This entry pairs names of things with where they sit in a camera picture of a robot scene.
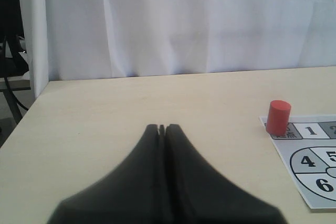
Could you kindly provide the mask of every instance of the curtain fold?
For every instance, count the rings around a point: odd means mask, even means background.
[[[336,65],[336,0],[20,0],[49,80]]]

